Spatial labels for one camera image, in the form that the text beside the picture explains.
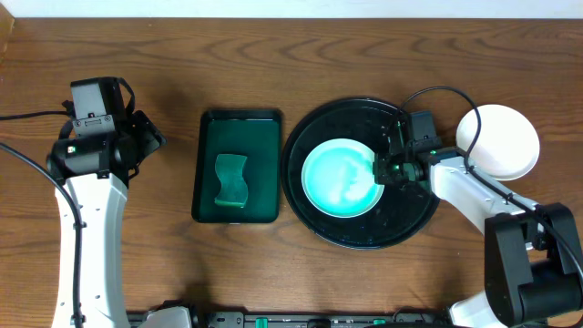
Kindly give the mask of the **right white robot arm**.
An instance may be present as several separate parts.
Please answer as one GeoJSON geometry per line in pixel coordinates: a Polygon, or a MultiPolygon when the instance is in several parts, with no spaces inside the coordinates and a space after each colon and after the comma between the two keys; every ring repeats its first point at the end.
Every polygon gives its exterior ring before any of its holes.
{"type": "Polygon", "coordinates": [[[451,306],[453,325],[534,326],[581,310],[582,250],[565,205],[516,194],[438,138],[374,154],[373,174],[382,185],[423,185],[484,234],[485,289],[451,306]]]}

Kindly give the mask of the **light green plate green stain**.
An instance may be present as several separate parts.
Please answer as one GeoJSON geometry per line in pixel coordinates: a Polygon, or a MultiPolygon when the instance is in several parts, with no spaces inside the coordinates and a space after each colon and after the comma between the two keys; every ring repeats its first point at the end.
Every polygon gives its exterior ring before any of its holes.
{"type": "Polygon", "coordinates": [[[302,165],[302,189],[320,212],[350,219],[370,211],[381,199],[384,186],[375,182],[373,151],[348,138],[324,141],[302,165]]]}

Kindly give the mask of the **white plate green stain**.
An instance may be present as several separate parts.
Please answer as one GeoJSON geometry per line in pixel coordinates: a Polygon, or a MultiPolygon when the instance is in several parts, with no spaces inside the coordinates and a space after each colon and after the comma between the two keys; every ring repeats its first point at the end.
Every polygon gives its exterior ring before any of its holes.
{"type": "Polygon", "coordinates": [[[497,180],[525,176],[537,164],[538,134],[532,123],[513,108],[488,104],[479,106],[481,129],[470,159],[497,180]]]}

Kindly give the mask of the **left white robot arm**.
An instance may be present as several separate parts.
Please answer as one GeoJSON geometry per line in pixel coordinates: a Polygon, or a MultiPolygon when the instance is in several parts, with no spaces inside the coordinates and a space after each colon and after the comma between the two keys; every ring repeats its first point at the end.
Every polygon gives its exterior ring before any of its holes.
{"type": "Polygon", "coordinates": [[[189,310],[129,313],[122,291],[121,230],[128,182],[166,140],[137,111],[118,120],[90,115],[72,122],[47,158],[56,182],[60,259],[55,327],[189,327],[189,310]]]}

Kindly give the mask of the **green scouring pad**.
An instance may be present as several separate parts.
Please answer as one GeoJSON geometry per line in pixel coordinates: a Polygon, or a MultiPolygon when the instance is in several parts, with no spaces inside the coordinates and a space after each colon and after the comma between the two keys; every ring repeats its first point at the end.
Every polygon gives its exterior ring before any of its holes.
{"type": "Polygon", "coordinates": [[[219,154],[215,161],[215,173],[220,191],[214,202],[218,206],[244,208],[249,189],[243,177],[247,157],[238,154],[219,154]]]}

